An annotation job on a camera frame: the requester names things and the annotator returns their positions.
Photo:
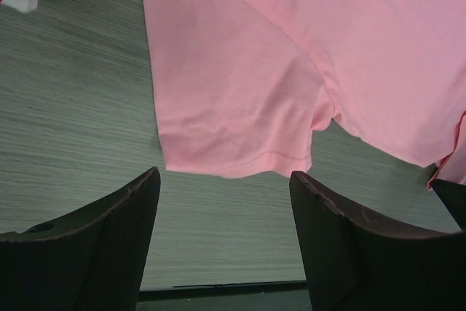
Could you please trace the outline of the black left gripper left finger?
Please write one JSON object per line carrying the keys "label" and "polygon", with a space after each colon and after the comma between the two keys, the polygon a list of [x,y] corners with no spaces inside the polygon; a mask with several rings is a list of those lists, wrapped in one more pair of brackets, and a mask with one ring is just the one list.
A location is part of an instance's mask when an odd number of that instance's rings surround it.
{"label": "black left gripper left finger", "polygon": [[64,216],[1,234],[1,309],[134,310],[160,188],[150,168]]}

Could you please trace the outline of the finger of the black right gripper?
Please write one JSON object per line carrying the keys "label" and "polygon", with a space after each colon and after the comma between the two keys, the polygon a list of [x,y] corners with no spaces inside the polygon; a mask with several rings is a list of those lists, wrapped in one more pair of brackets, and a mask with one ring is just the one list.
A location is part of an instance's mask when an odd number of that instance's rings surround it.
{"label": "finger of the black right gripper", "polygon": [[431,187],[439,196],[462,231],[466,228],[466,187],[450,181],[436,179]]}

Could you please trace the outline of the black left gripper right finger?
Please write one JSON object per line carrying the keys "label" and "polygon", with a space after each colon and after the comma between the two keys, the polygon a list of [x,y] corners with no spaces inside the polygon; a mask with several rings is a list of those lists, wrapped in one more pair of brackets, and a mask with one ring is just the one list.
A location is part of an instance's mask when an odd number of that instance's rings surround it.
{"label": "black left gripper right finger", "polygon": [[289,182],[314,310],[463,310],[465,231],[404,223],[303,172]]}

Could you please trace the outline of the pink t shirt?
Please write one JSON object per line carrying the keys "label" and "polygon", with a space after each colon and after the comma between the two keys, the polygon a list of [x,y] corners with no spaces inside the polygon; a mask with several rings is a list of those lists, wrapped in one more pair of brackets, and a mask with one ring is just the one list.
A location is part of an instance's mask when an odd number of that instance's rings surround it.
{"label": "pink t shirt", "polygon": [[465,182],[465,0],[143,0],[169,171],[312,165],[332,122]]}

